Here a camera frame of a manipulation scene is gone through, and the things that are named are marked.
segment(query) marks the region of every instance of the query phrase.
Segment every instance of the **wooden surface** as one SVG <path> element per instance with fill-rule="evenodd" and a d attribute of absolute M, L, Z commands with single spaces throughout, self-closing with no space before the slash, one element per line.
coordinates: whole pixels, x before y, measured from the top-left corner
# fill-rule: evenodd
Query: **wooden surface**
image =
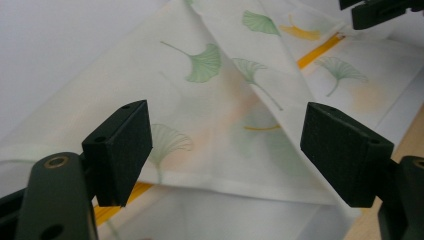
<path fill-rule="evenodd" d="M 392 159 L 399 162 L 406 155 L 424 157 L 424 105 L 421 106 Z M 381 239 L 377 220 L 380 205 L 381 201 L 377 198 L 373 207 L 365 210 L 363 215 L 355 221 L 345 240 Z"/>

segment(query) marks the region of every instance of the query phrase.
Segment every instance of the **green ginkgo leaf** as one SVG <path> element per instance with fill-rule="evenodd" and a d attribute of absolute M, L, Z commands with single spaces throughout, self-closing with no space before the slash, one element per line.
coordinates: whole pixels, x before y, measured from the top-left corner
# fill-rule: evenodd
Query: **green ginkgo leaf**
<path fill-rule="evenodd" d="M 219 74 L 221 68 L 221 54 L 219 48 L 215 44 L 208 44 L 206 50 L 198 55 L 190 55 L 181 49 L 178 49 L 168 43 L 161 42 L 168 47 L 171 47 L 191 60 L 191 74 L 186 77 L 189 82 L 203 83 L 209 81 L 212 77 Z"/>
<path fill-rule="evenodd" d="M 240 72 L 243 74 L 246 82 L 249 83 L 249 84 L 253 84 L 253 85 L 257 86 L 258 88 L 260 88 L 269 97 L 269 99 L 271 99 L 271 101 L 278 107 L 278 109 L 280 111 L 282 111 L 283 108 L 271 96 L 271 94 L 269 94 L 261 85 L 259 85 L 255 81 L 256 72 L 259 69 L 267 69 L 267 67 L 260 64 L 260 63 L 249 61 L 249 60 L 242 59 L 242 58 L 233 58 L 233 61 L 234 61 L 234 64 L 237 66 L 237 69 L 240 70 Z"/>
<path fill-rule="evenodd" d="M 331 96 L 339 86 L 342 79 L 357 79 L 362 82 L 367 82 L 368 78 L 359 70 L 354 68 L 351 64 L 337 58 L 337 57 L 320 57 L 315 61 L 315 64 L 327 69 L 330 74 L 336 79 L 336 84 L 333 89 L 327 94 Z"/>
<path fill-rule="evenodd" d="M 265 15 L 245 11 L 243 14 L 243 25 L 254 32 L 263 32 L 280 36 L 280 32 L 277 27 L 275 27 L 274 22 Z"/>
<path fill-rule="evenodd" d="M 161 163 L 170 153 L 176 150 L 191 151 L 193 141 L 185 134 L 163 124 L 152 124 L 153 149 L 148 160 L 153 163 L 158 172 L 158 182 L 162 182 Z"/>

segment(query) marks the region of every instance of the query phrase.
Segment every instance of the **ginkgo leaf print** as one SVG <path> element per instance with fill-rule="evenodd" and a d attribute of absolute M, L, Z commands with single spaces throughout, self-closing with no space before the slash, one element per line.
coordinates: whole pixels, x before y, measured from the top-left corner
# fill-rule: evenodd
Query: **ginkgo leaf print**
<path fill-rule="evenodd" d="M 191 151 L 193 141 L 185 134 L 163 124 L 152 124 L 153 149 L 148 160 L 155 165 L 158 173 L 158 182 L 162 183 L 162 161 L 177 150 Z"/>
<path fill-rule="evenodd" d="M 219 74 L 219 70 L 221 68 L 221 54 L 219 52 L 219 48 L 215 44 L 210 43 L 206 45 L 206 50 L 198 55 L 190 55 L 166 42 L 161 43 L 190 58 L 192 69 L 191 74 L 186 77 L 187 81 L 204 83 Z"/>
<path fill-rule="evenodd" d="M 315 64 L 327 69 L 330 74 L 336 79 L 336 84 L 334 85 L 333 89 L 327 94 L 327 97 L 333 94 L 342 79 L 357 79 L 361 80 L 362 82 L 368 81 L 368 78 L 364 74 L 362 74 L 349 63 L 340 60 L 337 57 L 320 57 L 318 60 L 315 61 Z"/>
<path fill-rule="evenodd" d="M 254 32 L 263 32 L 280 36 L 280 32 L 275 27 L 271 18 L 265 15 L 245 11 L 243 13 L 243 25 Z"/>
<path fill-rule="evenodd" d="M 320 31 L 307 31 L 307 30 L 303 30 L 299 27 L 297 27 L 294 22 L 293 22 L 293 18 L 291 15 L 289 15 L 289 21 L 290 21 L 290 25 L 291 26 L 285 26 L 285 25 L 280 25 L 279 28 L 281 29 L 281 31 L 284 31 L 292 36 L 295 36 L 297 38 L 301 38 L 301 39 L 305 39 L 305 40 L 310 40 L 310 41 L 315 41 L 315 40 L 319 40 L 321 37 L 321 33 Z"/>
<path fill-rule="evenodd" d="M 241 58 L 233 58 L 233 61 L 235 65 L 237 66 L 238 70 L 243 74 L 245 77 L 245 80 L 249 84 L 253 84 L 257 86 L 259 89 L 261 89 L 271 100 L 272 102 L 278 107 L 280 111 L 283 110 L 283 108 L 275 101 L 275 99 L 261 86 L 255 81 L 255 74 L 259 69 L 267 69 L 266 66 L 256 63 L 253 61 L 249 61 L 246 59 Z"/>

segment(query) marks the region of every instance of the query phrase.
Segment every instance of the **orange stripe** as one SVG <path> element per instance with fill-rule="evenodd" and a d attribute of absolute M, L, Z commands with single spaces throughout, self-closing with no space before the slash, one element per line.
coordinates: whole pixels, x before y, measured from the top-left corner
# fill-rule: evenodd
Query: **orange stripe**
<path fill-rule="evenodd" d="M 303 56 L 301 59 L 297 61 L 297 65 L 300 69 L 303 69 L 308 64 L 313 62 L 315 59 L 317 59 L 319 56 L 321 56 L 323 53 L 334 47 L 337 43 L 339 43 L 341 40 L 343 40 L 344 37 L 338 36 L 338 34 L 333 35 L 330 39 L 328 39 L 324 44 L 321 46 L 315 48 L 310 53 Z"/>
<path fill-rule="evenodd" d="M 128 199 L 128 203 L 134 201 L 138 196 L 146 192 L 148 189 L 153 187 L 152 184 L 137 182 L 134 186 L 133 191 Z M 109 220 L 121 210 L 121 207 L 94 207 L 94 215 L 96 216 L 96 224 L 100 226 L 102 223 Z"/>

